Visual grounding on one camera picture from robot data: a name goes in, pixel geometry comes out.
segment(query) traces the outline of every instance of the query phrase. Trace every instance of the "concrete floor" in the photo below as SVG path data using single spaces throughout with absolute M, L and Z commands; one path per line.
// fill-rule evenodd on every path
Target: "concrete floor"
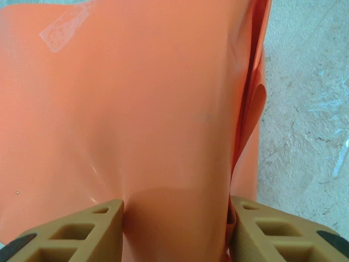
M 349 239 L 349 1 L 274 0 L 259 202 Z

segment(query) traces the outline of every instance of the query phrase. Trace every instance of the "white speck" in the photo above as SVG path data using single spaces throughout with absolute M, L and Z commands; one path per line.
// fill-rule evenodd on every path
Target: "white speck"
M 324 76 L 325 75 L 325 70 L 321 70 L 320 72 L 318 72 L 319 76 Z
M 345 141 L 345 143 L 344 143 L 344 145 L 339 153 L 339 158 L 337 160 L 336 166 L 335 166 L 333 173 L 332 173 L 332 175 L 334 177 L 338 177 L 338 174 L 343 166 L 344 160 L 348 154 L 348 149 L 349 149 L 349 139 L 347 139 Z
M 46 27 L 39 35 L 52 52 L 61 50 L 90 16 L 95 1 L 74 5 L 62 16 Z
M 97 201 L 94 198 L 90 198 L 92 202 L 94 202 L 95 204 L 97 204 Z
M 97 170 L 96 170 L 96 168 L 94 168 L 94 166 L 92 164 L 91 164 L 91 167 L 92 167 L 94 173 L 97 174 Z

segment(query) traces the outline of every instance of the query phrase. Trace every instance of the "orange plastic sheet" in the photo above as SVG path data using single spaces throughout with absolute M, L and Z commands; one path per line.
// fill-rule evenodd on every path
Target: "orange plastic sheet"
M 229 195 L 256 198 L 269 10 L 270 0 L 0 9 L 0 241 L 117 198 L 124 262 L 226 261 Z

